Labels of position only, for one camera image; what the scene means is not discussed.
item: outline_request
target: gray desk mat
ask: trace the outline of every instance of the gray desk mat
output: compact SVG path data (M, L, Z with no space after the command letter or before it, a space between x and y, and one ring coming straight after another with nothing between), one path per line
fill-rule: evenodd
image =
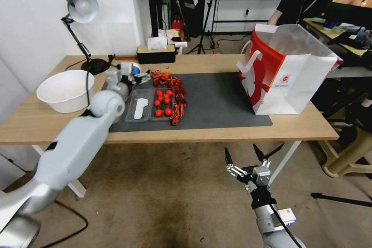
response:
M271 126L267 115L255 115L240 83L238 74L177 74L186 88L187 106L177 126L170 121L147 121L126 123L125 110L120 120L113 124L110 132L161 131L185 129L211 129L231 127ZM153 87L152 82L136 85L133 90ZM129 107L130 97L126 102Z

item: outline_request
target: monitor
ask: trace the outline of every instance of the monitor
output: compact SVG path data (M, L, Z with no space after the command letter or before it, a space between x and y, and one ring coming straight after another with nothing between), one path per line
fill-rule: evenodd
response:
M324 17L331 21L345 22L372 28L372 0L331 0Z

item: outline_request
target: shopping bag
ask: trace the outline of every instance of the shopping bag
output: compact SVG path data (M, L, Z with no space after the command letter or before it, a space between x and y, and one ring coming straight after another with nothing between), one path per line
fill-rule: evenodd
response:
M297 24L257 24L237 63L256 114L300 114L342 60Z

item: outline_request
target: tissue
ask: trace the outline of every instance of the tissue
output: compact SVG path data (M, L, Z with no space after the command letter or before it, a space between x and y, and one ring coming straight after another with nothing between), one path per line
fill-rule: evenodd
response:
M147 49L148 50L161 50L167 48L167 38L166 37L154 37L147 39Z

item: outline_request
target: desk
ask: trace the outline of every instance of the desk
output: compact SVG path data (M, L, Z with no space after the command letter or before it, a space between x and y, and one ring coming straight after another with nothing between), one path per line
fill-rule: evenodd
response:
M241 57L235 54L177 55L175 63L152 64L143 67L169 71L173 74L236 72L236 62ZM67 66L81 59L83 59L82 56L66 56L50 75L64 71ZM104 80L104 74L95 76L97 92L101 90ZM60 114L39 101L36 94L32 93L0 126L0 145L32 145L42 155L43 150L39 145L51 143L66 124L79 116L82 111ZM312 103L309 103L300 115L273 115L270 118L273 125L269 127L110 133L106 143L285 141L281 151L273 156L271 183L302 140L335 140L338 138L337 133ZM79 197L84 196L85 189L80 182L75 181L69 186Z
M308 29L310 29L311 31L313 31L315 34L317 34L318 36L322 38L322 39L319 39L322 42L324 42L325 40L334 39L340 34L345 32L345 30L341 27L334 27L331 30L325 30L322 24L313 22L312 19L304 19L304 21L307 23ZM358 56L359 58L362 57L362 55L367 51L367 50L360 50L357 48L353 48L351 46L344 45L344 44L338 44L338 45L341 46L347 52L351 52L352 54ZM369 71L362 66L342 67L342 69L333 70L332 72L328 74L327 77L328 78L372 77L372 71Z
M308 26L311 28L311 30L315 31L317 34L320 34L321 36L325 36L328 39L334 39L334 38L338 37L339 35L341 35L342 33L346 32L341 27L333 27L331 30L326 30L326 29L324 29L324 26L322 24L313 22L312 19L304 19L303 21L305 21L308 24ZM339 45L342 46L347 51L349 51L349 52L351 52L351 53L353 53L357 56L360 56L360 57L362 57L362 55L365 52L367 52L367 50L360 50L360 49L353 48L353 47L348 46L348 45L344 45L344 44L339 44Z

